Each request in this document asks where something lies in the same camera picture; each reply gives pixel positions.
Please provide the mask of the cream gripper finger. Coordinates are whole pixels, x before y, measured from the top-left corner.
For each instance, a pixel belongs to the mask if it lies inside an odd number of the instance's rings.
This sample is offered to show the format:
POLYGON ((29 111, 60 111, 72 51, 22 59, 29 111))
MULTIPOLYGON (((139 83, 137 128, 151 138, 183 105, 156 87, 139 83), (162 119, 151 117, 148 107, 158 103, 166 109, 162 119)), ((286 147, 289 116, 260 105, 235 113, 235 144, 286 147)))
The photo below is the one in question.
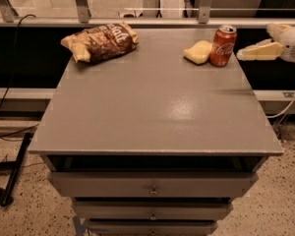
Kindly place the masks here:
POLYGON ((280 57, 283 51, 282 44, 269 38, 240 49, 236 57, 241 61, 270 61, 280 57))
POLYGON ((281 34, 291 29, 291 26, 285 24, 267 24, 266 32, 274 40, 279 41, 281 39, 290 40, 290 33, 281 36, 281 34))

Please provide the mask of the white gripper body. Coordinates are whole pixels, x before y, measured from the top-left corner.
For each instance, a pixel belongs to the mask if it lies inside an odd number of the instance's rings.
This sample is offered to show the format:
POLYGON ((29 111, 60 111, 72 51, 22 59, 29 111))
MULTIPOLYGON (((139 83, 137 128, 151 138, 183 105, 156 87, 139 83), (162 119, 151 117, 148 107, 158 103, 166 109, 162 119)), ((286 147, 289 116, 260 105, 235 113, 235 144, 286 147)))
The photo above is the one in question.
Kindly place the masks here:
POLYGON ((286 62, 295 63, 295 27, 285 30, 279 36, 279 42, 284 47, 280 58, 286 62))

